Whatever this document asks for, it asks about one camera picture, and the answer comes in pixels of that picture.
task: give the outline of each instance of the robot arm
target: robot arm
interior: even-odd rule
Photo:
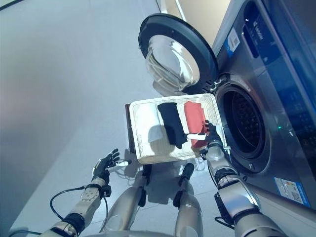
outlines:
[[[207,160],[217,186],[215,200],[222,218],[228,224],[234,224],[236,237],[284,237],[276,223],[260,212],[255,193],[239,178],[238,171],[229,161],[229,154],[223,149],[216,126],[210,124],[209,130],[208,146],[201,151],[201,156]]]
[[[118,149],[113,150],[105,158],[100,159],[93,168],[93,178],[85,187],[79,202],[70,213],[57,222],[41,237],[77,237],[91,223],[94,212],[98,209],[101,199],[111,195],[109,186],[110,173],[124,166],[129,161],[120,161]]]

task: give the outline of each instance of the blue sticker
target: blue sticker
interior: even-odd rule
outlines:
[[[288,198],[290,200],[299,202],[307,207],[310,207],[310,204],[307,200],[307,197],[304,193],[303,186],[299,182],[292,182],[285,179],[274,178],[276,187],[282,197]]]
[[[233,55],[234,51],[236,50],[239,44],[240,40],[238,38],[236,30],[232,28],[224,42],[224,46],[227,51],[228,57],[231,57]]]

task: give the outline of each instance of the red cloth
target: red cloth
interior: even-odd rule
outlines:
[[[186,116],[189,133],[207,133],[205,126],[205,114],[201,103],[188,101],[184,104],[184,114]],[[206,141],[191,139],[192,148],[200,148],[207,145]]]

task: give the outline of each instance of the white basket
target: white basket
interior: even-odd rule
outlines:
[[[188,139],[188,141],[182,145],[182,149],[178,149],[176,146],[171,145],[169,143],[166,130],[163,127],[163,119],[160,115],[160,112],[157,109],[157,106],[162,103],[177,103],[177,109],[183,126],[183,130],[185,133],[189,133],[186,117],[184,114],[184,104],[188,101],[201,103],[201,106],[204,109],[205,118],[214,125],[220,125],[220,131],[217,132],[219,133],[222,139],[223,145],[227,145],[224,136],[224,131],[222,129],[222,122],[218,112],[216,100],[214,95],[212,94],[170,96],[157,99],[135,101],[130,104],[129,112],[135,143],[136,156],[141,164],[153,164],[176,160],[186,160],[196,158],[199,156],[198,149],[193,150],[191,148],[190,139]],[[135,115],[137,111],[140,109],[140,107],[148,103],[151,103],[151,105],[156,108],[156,112],[158,114],[159,122],[161,125],[161,131],[163,134],[162,139],[156,140],[151,143],[149,143],[148,140],[145,139],[145,137],[147,138],[147,136],[142,136],[142,134],[138,132],[142,128],[142,122],[135,120]]]

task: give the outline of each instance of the folded clothing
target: folded clothing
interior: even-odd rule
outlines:
[[[188,101],[184,104],[189,133],[207,133],[205,126],[205,114],[201,103]],[[207,145],[206,141],[191,139],[192,148],[200,148]]]
[[[169,143],[171,145],[175,145],[179,149],[182,149],[182,144],[188,140],[183,131],[177,110],[177,103],[162,103],[158,105],[157,108],[163,119]]]

